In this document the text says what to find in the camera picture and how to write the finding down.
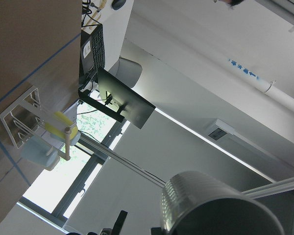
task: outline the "white sticker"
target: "white sticker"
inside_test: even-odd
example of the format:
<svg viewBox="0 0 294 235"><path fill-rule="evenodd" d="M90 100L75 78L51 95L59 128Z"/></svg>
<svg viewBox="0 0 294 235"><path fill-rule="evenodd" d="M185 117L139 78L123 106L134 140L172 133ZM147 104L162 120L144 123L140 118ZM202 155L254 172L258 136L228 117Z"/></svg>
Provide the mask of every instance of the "white sticker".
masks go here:
<svg viewBox="0 0 294 235"><path fill-rule="evenodd" d="M84 55L84 59L86 58L86 56L89 54L89 52L92 51L92 48L90 46L90 41L88 41L86 43L86 45L84 46L84 49L83 49L83 55Z"/></svg>

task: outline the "black mouse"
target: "black mouse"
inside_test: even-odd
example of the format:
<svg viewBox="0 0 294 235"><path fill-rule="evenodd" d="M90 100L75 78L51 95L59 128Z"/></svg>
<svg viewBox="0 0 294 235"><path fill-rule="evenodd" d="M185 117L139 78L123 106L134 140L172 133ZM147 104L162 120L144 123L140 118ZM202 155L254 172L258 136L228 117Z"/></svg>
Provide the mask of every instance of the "black mouse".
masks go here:
<svg viewBox="0 0 294 235"><path fill-rule="evenodd" d="M113 10L119 10L125 4L126 0L113 0L111 7Z"/></svg>

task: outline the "hair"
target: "hair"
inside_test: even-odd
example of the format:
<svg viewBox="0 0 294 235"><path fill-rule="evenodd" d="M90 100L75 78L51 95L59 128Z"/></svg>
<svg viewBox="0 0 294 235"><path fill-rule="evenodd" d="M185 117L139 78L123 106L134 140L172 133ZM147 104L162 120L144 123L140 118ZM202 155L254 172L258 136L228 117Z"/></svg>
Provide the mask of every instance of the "hair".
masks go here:
<svg viewBox="0 0 294 235"><path fill-rule="evenodd" d="M244 0L232 0L231 3L229 3L230 6L235 6L240 4Z"/></svg>

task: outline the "blue line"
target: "blue line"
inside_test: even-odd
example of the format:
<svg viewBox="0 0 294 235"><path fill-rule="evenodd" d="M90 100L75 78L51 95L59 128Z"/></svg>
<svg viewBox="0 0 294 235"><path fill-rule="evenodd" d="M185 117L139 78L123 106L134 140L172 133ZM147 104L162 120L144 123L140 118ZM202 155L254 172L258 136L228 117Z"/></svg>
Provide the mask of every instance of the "blue line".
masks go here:
<svg viewBox="0 0 294 235"><path fill-rule="evenodd" d="M2 151L5 153L5 155L8 157L8 159L10 160L10 162L12 163L12 165L17 169L17 171L20 173L20 175L23 177L23 179L25 180L25 182L30 186L30 182L28 181L28 179L25 177L25 175L23 174L23 172L21 171L21 169L19 168L19 166L16 164L16 162L13 160L13 158L11 157L11 155L9 154L9 152L6 150L6 148L3 146L3 144L0 141L0 148L2 149Z"/></svg>
<svg viewBox="0 0 294 235"><path fill-rule="evenodd" d="M48 63L54 56L56 56L60 51L62 51L64 48L66 48L69 44L71 44L76 38L80 36L80 33L77 34L73 39L71 39L68 43L66 43L63 47L61 47L55 54L53 54L51 57L49 57L45 62L43 62L40 66L38 66L33 72L31 72L29 75L27 75L21 82L19 82L15 87L13 87L7 94L5 94L1 99L0 103L8 96L10 95L15 89L17 89L20 85L22 85L26 80L28 80L35 72L37 72L39 69L41 69L42 66L44 66L46 63Z"/></svg>
<svg viewBox="0 0 294 235"><path fill-rule="evenodd" d="M11 167L11 169L9 169L7 172L6 172L6 174L0 179L0 183L1 183L1 181L5 178L5 176L12 170L14 168L14 166L13 167Z"/></svg>

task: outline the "window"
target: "window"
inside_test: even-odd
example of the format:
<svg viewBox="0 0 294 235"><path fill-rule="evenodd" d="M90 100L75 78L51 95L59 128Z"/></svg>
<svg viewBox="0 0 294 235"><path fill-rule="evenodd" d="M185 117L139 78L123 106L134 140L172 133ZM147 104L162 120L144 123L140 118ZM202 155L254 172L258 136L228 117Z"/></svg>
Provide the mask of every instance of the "window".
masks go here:
<svg viewBox="0 0 294 235"><path fill-rule="evenodd" d="M91 93L97 99L98 92ZM99 173L107 156L92 143L114 148L129 123L116 122L86 103L77 107L81 138L70 147L69 161L61 159L52 171L44 170L25 192L20 202L62 227Z"/></svg>

